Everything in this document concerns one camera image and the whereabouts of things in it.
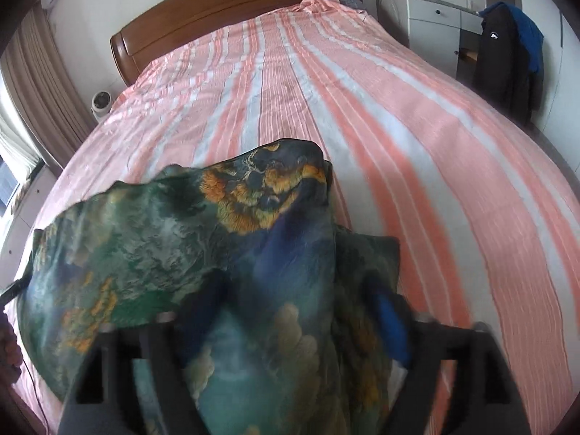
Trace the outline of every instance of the white curtain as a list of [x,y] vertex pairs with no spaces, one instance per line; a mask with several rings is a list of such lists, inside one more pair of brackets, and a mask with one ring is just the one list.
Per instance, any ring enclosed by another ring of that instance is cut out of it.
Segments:
[[24,183],[40,160],[34,144],[0,74],[0,156],[19,183]]

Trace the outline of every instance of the white cabinet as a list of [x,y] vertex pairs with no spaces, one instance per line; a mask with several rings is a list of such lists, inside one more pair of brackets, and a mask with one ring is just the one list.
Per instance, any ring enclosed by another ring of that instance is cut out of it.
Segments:
[[391,36],[452,78],[462,31],[482,33],[478,15],[439,0],[379,0],[378,15]]
[[459,54],[459,28],[428,21],[409,20],[409,49],[455,78]]
[[407,0],[410,20],[430,21],[460,28],[461,11],[451,6],[436,3],[434,0]]
[[2,268],[0,290],[7,287],[14,280],[29,233],[30,227],[28,224],[19,216],[14,216],[0,251],[0,266]]
[[34,225],[34,221],[44,201],[46,200],[48,193],[52,190],[56,178],[51,173],[51,171],[44,167],[36,178],[34,178],[33,183],[30,186],[22,205],[20,206],[17,214],[22,218],[22,220],[28,224],[29,227]]
[[34,221],[54,183],[56,183],[56,178],[52,172],[47,167],[43,167],[29,186],[28,192],[14,217],[4,217],[4,220],[9,222],[6,226],[8,230],[4,241],[0,245],[0,269],[2,270],[0,289],[8,286],[14,280]]

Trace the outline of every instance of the bed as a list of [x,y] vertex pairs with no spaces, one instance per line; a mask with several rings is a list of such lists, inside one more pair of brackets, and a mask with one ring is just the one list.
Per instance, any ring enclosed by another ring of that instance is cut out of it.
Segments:
[[[486,322],[533,433],[558,425],[580,391],[580,205],[523,132],[337,0],[166,0],[111,48],[129,87],[36,227],[117,180],[314,141],[333,164],[336,221],[397,236],[399,292],[445,324]],[[36,388],[54,429],[62,406],[32,375],[16,388],[43,418]]]

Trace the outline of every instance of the cabinet drawer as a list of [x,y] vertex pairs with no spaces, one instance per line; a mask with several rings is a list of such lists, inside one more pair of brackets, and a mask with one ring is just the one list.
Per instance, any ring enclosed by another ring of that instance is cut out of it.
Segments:
[[453,28],[461,27],[461,11],[439,3],[424,0],[407,0],[410,20],[430,21]]
[[476,14],[471,14],[466,11],[460,11],[461,13],[461,29],[469,32],[474,32],[475,34],[483,33],[483,28],[481,27],[481,21],[483,18],[477,16]]
[[54,175],[47,167],[44,167],[38,176],[34,178],[28,193],[22,201],[20,209],[17,211],[17,214],[30,227],[33,226],[54,183],[56,183],[56,178],[54,178]]
[[14,280],[29,233],[28,224],[18,216],[14,216],[0,252],[0,267],[2,267],[0,289],[4,289]]
[[409,49],[444,74],[455,78],[460,29],[429,21],[409,21]]

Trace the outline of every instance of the black jacket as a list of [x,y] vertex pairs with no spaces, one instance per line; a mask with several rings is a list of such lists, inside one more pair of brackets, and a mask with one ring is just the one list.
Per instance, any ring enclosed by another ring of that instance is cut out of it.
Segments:
[[523,126],[542,101],[543,58],[540,70],[530,72],[530,55],[506,5],[486,14],[482,26],[473,88],[500,113]]

